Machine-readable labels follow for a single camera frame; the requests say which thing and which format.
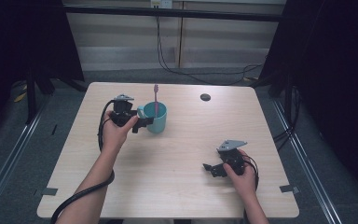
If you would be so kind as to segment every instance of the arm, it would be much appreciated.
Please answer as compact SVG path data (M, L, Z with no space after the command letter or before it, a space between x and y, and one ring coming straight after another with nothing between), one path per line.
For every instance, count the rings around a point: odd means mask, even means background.
M106 112L104 120L109 119L110 113L111 111ZM134 116L121 128L112 120L104 124L101 154L77 188L76 193L104 182L111 175L117 154L127 139L128 131L137 120L138 118ZM57 223L98 223L106 191L107 186L74 201L62 211Z
M242 150L240 150L240 153L242 155L246 155L246 153ZM255 173L252 167L246 165L245 173L243 175L235 174L231 167L226 163L223 164L223 167L225 168L227 175L231 178L235 190L238 192L243 201L250 223L269 223L255 194Z

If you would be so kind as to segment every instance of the mug handle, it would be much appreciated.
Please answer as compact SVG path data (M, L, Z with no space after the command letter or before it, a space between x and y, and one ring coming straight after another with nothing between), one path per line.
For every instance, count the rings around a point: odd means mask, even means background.
M145 112L144 112L144 107L145 107L144 105L139 105L138 108L136 109L137 112L138 112L138 116L141 119L146 118L146 115L145 115Z

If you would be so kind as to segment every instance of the wooden table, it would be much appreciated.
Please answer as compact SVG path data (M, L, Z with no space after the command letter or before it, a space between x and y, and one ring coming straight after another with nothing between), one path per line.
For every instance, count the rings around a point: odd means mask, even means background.
M133 109L154 100L152 84L92 83L77 113L48 182L58 189L45 195L37 214L51 217L76 190L99 155L97 130L105 104L125 93ZM203 93L212 99L204 102ZM258 199L267 217L296 217L298 207L288 185L269 127L255 91L247 87L160 84L158 99L168 108L166 129L129 133L115 163L101 217L241 218L243 205L229 177L213 178L203 163L218 164L216 148L226 140L258 165Z

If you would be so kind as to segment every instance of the teal mug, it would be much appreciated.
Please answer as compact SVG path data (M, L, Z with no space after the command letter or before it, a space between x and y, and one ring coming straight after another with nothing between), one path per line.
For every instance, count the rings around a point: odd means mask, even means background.
M165 104L158 102L158 114L156 115L155 102L150 102L147 105L138 106L138 116L141 119L154 118L153 124L147 125L147 130L151 133L162 133L165 129L167 121L167 107Z

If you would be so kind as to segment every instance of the forearm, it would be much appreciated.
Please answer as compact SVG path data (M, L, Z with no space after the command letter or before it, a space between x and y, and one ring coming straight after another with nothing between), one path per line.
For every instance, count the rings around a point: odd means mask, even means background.
M251 224L269 223L255 194L242 197L242 201L245 206L246 215Z
M76 193L101 184L108 179L112 173L118 151L119 149L105 150L103 148ZM74 201L63 210L57 223L98 223L106 192L107 186Z

